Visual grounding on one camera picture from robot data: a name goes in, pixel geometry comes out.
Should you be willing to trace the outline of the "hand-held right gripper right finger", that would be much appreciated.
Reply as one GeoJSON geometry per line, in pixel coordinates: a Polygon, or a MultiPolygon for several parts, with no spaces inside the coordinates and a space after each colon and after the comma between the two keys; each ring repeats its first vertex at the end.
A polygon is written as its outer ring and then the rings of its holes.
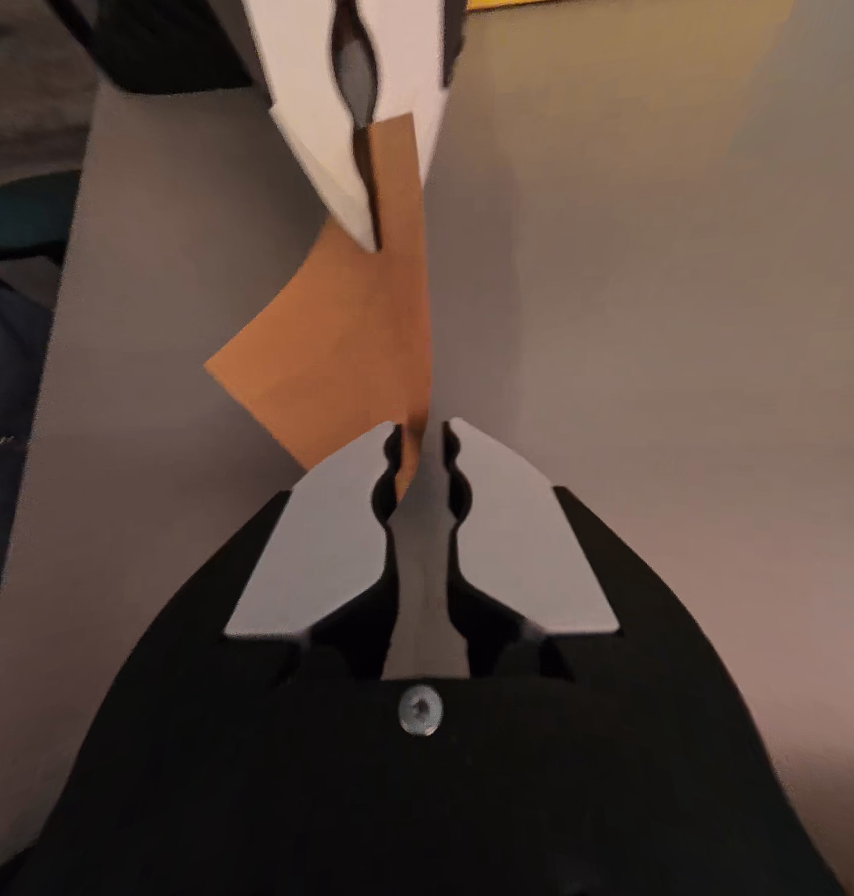
{"type": "Polygon", "coordinates": [[[620,633],[620,621],[552,481],[461,418],[442,425],[448,474],[447,608],[470,678],[539,675],[557,641],[620,633]]]}

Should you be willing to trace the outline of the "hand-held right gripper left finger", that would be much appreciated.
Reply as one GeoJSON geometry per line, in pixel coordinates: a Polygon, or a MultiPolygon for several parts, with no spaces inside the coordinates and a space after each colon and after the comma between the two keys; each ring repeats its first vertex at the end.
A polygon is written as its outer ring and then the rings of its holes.
{"type": "Polygon", "coordinates": [[[224,636],[331,650],[354,678],[380,678],[399,616],[389,521],[402,429],[383,422],[295,485],[224,636]]]}

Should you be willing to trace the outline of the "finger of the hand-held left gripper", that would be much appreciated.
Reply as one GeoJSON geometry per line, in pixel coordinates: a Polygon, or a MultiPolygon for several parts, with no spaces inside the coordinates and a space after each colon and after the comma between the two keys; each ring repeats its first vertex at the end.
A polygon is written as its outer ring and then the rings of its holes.
{"type": "Polygon", "coordinates": [[[354,156],[354,118],[336,80],[336,2],[247,1],[270,115],[322,203],[366,252],[377,250],[367,187],[354,156]]]}
{"type": "Polygon", "coordinates": [[[448,102],[443,85],[444,4],[440,1],[359,1],[377,69],[371,121],[411,115],[421,184],[433,162],[448,102]]]}

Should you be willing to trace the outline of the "brown-backed patterned origami paper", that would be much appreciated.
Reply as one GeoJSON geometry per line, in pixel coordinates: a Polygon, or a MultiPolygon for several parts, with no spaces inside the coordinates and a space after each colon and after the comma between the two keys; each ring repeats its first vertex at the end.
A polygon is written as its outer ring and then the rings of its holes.
{"type": "Polygon", "coordinates": [[[362,250],[328,218],[297,273],[205,368],[306,470],[378,424],[399,425],[401,498],[418,468],[433,384],[413,115],[370,126],[368,149],[380,250],[362,250]]]}

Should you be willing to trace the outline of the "teal office chair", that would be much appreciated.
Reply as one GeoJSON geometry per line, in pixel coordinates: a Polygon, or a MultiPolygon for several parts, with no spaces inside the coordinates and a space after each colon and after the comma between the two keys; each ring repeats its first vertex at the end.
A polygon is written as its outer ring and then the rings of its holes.
{"type": "Polygon", "coordinates": [[[63,266],[80,179],[75,169],[0,185],[0,262],[44,258],[63,266]]]}

